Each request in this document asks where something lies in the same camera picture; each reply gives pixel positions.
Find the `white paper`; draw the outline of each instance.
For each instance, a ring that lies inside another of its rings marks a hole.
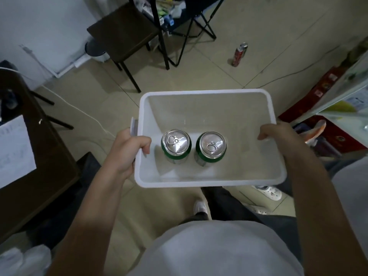
[[[0,126],[0,188],[36,169],[23,116]]]

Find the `white cable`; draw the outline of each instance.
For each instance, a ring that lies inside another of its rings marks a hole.
[[[35,79],[33,79],[33,78],[30,78],[30,77],[26,76],[25,74],[22,74],[21,72],[19,72],[19,71],[15,70],[15,69],[9,69],[9,68],[4,68],[4,67],[0,67],[0,69],[6,69],[6,70],[8,70],[8,71],[16,72],[16,73],[18,73],[18,74],[20,74],[20,75],[24,76],[25,78],[28,78],[28,79],[30,79],[30,80],[32,80],[32,81],[35,81],[35,82],[39,82],[39,81],[37,81],[37,80],[35,80]],[[48,91],[50,91],[51,93],[53,93],[55,96],[57,96],[58,98],[60,98],[63,102],[65,102],[67,105],[69,105],[69,106],[71,106],[71,107],[75,108],[76,110],[79,110],[81,113],[83,113],[83,114],[87,115],[89,118],[92,118],[93,120],[95,120],[95,121],[100,125],[100,127],[103,129],[103,131],[104,131],[105,133],[110,134],[113,138],[115,138],[115,136],[114,136],[112,133],[110,133],[108,130],[105,130],[105,129],[104,129],[104,127],[101,125],[101,123],[100,123],[97,119],[93,118],[92,116],[88,115],[88,114],[87,114],[87,113],[85,113],[84,111],[80,110],[78,107],[75,107],[75,106],[73,106],[72,104],[68,103],[66,100],[64,100],[62,97],[60,97],[60,96],[59,96],[58,94],[56,94],[55,92],[51,91],[51,90],[50,90],[49,88],[47,88],[46,86],[41,85],[41,87],[43,87],[43,88],[45,88],[46,90],[48,90]]]

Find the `forearm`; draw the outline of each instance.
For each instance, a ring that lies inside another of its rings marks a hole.
[[[306,275],[363,274],[367,261],[322,162],[306,147],[286,164]]]
[[[121,190],[122,180],[117,182],[102,167],[58,249],[48,276],[103,274]]]

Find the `plastic bin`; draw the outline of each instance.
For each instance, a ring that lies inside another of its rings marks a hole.
[[[276,123],[271,96],[263,89],[149,92],[140,99],[138,135],[152,138],[150,154],[140,150],[135,180],[145,188],[276,185],[286,178],[283,157],[273,139],[259,141],[260,126]],[[200,134],[224,136],[224,158],[201,167],[195,145],[185,163],[167,161],[162,135],[184,130],[195,144]]]

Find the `person's left hand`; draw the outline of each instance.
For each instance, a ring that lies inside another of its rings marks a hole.
[[[133,161],[139,149],[150,153],[151,141],[148,136],[130,136],[130,128],[118,132],[101,169],[123,183],[134,171]]]

